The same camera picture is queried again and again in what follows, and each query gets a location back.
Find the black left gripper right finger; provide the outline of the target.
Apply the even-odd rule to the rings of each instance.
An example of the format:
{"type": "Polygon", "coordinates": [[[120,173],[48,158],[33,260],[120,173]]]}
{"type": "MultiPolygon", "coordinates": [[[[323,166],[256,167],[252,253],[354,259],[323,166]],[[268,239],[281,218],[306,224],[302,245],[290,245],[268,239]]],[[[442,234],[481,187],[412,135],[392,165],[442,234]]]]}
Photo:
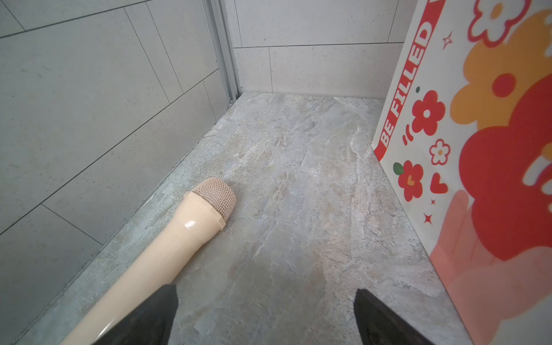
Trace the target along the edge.
{"type": "Polygon", "coordinates": [[[363,344],[433,344],[369,290],[356,291],[353,307],[363,344]]]}

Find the floral paper bag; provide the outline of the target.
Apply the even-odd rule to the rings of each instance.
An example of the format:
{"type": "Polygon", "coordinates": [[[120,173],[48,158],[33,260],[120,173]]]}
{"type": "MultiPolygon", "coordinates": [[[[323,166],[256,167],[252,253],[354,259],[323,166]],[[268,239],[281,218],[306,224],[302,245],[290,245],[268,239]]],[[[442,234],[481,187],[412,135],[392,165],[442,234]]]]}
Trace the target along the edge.
{"type": "Polygon", "coordinates": [[[550,1],[418,2],[372,149],[472,342],[550,344],[550,1]]]}

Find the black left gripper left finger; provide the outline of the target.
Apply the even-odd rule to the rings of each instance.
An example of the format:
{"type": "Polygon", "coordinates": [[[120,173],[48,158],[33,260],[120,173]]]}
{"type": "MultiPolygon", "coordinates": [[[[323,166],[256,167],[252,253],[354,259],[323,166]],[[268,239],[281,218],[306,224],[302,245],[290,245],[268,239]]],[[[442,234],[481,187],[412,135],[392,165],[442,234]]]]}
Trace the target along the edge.
{"type": "Polygon", "coordinates": [[[94,345],[167,345],[179,301],[174,284],[163,285],[94,345]]]}

